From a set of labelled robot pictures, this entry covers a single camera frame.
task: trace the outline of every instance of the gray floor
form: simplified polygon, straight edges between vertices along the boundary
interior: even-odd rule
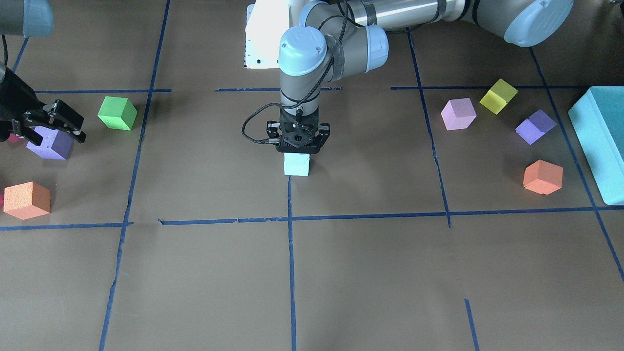
[[[624,207],[567,115],[624,85],[619,9],[576,1],[533,49],[463,22],[392,36],[384,67],[322,93],[333,135],[289,179],[239,132],[278,99],[249,91],[279,86],[243,68],[250,2],[53,0],[51,37],[9,38],[9,67],[88,138],[54,162],[0,144],[1,186],[53,196],[0,214],[0,350],[623,349]],[[498,78],[520,92],[495,116],[477,102]],[[97,118],[107,95],[137,107],[132,131]],[[462,97],[479,116],[448,132]],[[537,109],[558,127],[528,146],[514,127]],[[523,189],[537,159],[561,190]]]

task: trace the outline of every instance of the colored block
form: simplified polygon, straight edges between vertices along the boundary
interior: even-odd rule
[[[539,160],[524,171],[523,185],[538,194],[548,195],[561,189],[563,167]]]
[[[529,118],[524,120],[515,132],[520,135],[529,145],[533,145],[537,139],[543,137],[549,130],[553,129],[557,123],[553,121],[546,112],[538,110]]]
[[[106,96],[97,117],[100,117],[108,128],[129,131],[134,125],[137,110],[125,97]]]
[[[21,220],[50,213],[50,191],[35,182],[4,189],[4,212]]]
[[[570,120],[607,205],[624,205],[624,87],[591,87]]]
[[[516,94],[518,94],[516,88],[502,79],[499,79],[499,81],[487,91],[480,103],[494,114],[499,114]]]
[[[450,100],[442,110],[442,120],[447,131],[466,129],[477,118],[469,98]]]
[[[284,175],[307,177],[310,173],[310,154],[284,153]]]
[[[8,139],[8,141],[13,143],[13,144],[15,144],[17,142],[21,142],[22,140],[23,140],[22,138],[18,137],[17,135],[15,135],[13,133],[11,133],[11,135],[9,136],[9,139]]]
[[[74,140],[69,134],[46,127],[36,127],[35,132],[43,137],[43,141],[40,146],[28,142],[27,149],[42,159],[66,160],[69,157],[69,152],[74,145]]]

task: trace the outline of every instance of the light blue joint cap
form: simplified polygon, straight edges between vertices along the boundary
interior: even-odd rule
[[[388,35],[376,24],[366,26],[368,37],[368,60],[366,72],[383,66],[388,60]]]
[[[24,37],[47,37],[54,30],[54,15],[47,0],[24,0]]]
[[[320,0],[314,0],[314,1],[308,2],[307,4],[303,6],[303,8],[301,8],[301,12],[299,12],[299,25],[300,26],[304,26],[304,27],[306,26],[306,21],[308,20],[308,15],[310,14],[310,11],[312,11],[312,8],[318,4],[327,5],[326,2],[323,2]]]
[[[511,22],[505,41],[520,47],[541,43],[563,24],[572,5],[574,0],[534,1]]]
[[[313,27],[295,26],[280,41],[280,69],[289,76],[303,76],[321,65],[327,53],[323,33]]]

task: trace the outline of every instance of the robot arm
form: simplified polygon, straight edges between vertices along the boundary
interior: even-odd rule
[[[0,2],[0,34],[24,37],[49,36],[54,28],[47,0],[5,0]],[[43,126],[69,133],[83,143],[84,118],[61,100],[45,105],[35,92],[5,64],[0,63],[0,142],[10,133],[39,146],[42,137],[33,127]]]
[[[368,72],[388,58],[385,31],[440,20],[463,20],[528,47],[546,40],[563,23],[573,0],[314,0],[301,10],[300,26],[280,42],[280,121],[268,121],[269,139],[280,152],[315,154],[330,135],[319,124],[322,82]],[[257,115],[264,108],[250,116]]]

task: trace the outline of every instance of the purple cube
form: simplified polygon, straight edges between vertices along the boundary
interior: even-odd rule
[[[442,110],[442,120],[447,131],[466,129],[477,118],[470,98],[450,100]]]
[[[41,146],[29,142],[26,147],[39,155],[42,159],[66,160],[69,157],[69,151],[74,145],[74,140],[65,132],[48,129],[45,127],[36,127],[35,132],[43,137]]]
[[[557,123],[553,121],[546,112],[538,110],[529,118],[525,119],[515,132],[521,136],[529,145],[533,145],[537,139],[544,136],[549,130],[553,129]]]

